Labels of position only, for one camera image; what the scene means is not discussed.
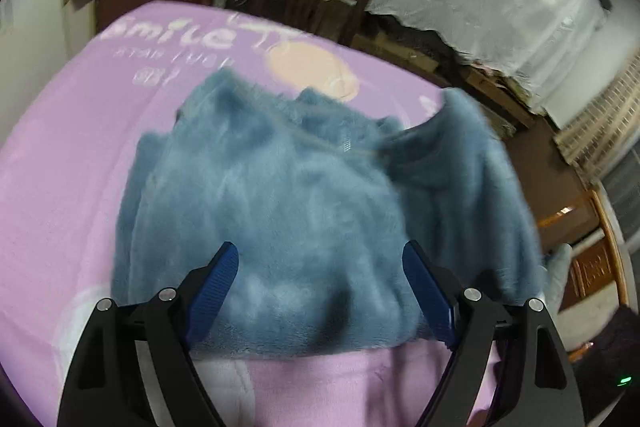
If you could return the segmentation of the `purple printed bed sheet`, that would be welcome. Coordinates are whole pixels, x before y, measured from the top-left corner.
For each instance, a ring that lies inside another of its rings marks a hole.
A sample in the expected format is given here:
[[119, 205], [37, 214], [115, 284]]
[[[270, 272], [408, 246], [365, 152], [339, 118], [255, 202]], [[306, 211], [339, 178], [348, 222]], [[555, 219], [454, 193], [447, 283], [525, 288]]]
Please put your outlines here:
[[[374, 118], [426, 121], [439, 90], [334, 42], [239, 13], [152, 2], [59, 69], [1, 150], [1, 364], [41, 424], [110, 289], [115, 222], [140, 136], [221, 67], [274, 91], [322, 89]], [[230, 426], [412, 426], [448, 360], [434, 341], [289, 362], [204, 360]]]

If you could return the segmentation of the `cluttered wooden shelf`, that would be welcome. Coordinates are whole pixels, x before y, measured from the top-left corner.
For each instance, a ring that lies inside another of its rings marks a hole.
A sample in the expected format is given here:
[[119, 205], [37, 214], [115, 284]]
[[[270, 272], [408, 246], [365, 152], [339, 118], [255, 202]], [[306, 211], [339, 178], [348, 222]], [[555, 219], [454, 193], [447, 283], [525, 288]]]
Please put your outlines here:
[[402, 26], [396, 17], [363, 15], [352, 47], [412, 72], [441, 88], [454, 87], [475, 98], [513, 134], [535, 124], [535, 116], [518, 101], [498, 74], [465, 64], [437, 31]]

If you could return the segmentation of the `beige patterned window curtain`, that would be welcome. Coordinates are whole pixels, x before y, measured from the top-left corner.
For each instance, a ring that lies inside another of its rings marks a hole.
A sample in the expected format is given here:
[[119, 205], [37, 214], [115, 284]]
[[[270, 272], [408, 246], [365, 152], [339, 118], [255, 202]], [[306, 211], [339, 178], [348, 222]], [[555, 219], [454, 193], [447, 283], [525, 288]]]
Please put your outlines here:
[[639, 127], [639, 51], [553, 138], [582, 181], [597, 179]]

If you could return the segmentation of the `blue fleece jacket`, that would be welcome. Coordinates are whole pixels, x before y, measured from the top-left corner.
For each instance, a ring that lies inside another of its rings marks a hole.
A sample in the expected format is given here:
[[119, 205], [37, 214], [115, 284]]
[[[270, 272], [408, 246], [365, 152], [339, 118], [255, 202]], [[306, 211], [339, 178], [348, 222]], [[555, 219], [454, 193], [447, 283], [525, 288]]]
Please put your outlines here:
[[238, 248], [224, 304], [196, 308], [196, 347], [288, 358], [431, 335], [405, 243], [506, 303], [544, 290], [535, 221], [477, 103], [447, 89], [402, 129], [307, 89], [211, 75], [165, 134], [143, 135], [116, 225], [112, 294], [141, 303]]

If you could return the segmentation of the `dark wooden chair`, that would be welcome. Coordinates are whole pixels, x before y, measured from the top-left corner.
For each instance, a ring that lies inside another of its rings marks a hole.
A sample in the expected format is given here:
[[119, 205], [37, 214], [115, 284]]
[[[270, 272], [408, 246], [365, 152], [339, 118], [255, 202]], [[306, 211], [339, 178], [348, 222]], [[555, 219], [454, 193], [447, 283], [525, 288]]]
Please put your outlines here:
[[350, 46], [370, 0], [226, 0], [243, 13]]

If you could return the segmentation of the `grey plush toy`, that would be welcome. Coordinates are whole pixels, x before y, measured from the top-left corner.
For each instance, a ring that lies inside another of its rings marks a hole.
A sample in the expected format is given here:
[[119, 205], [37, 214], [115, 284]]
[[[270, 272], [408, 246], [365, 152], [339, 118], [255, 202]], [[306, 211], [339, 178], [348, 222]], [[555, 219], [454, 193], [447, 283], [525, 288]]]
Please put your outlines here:
[[564, 243], [555, 247], [544, 262], [546, 270], [544, 303], [553, 322], [558, 319], [572, 261], [573, 248]]

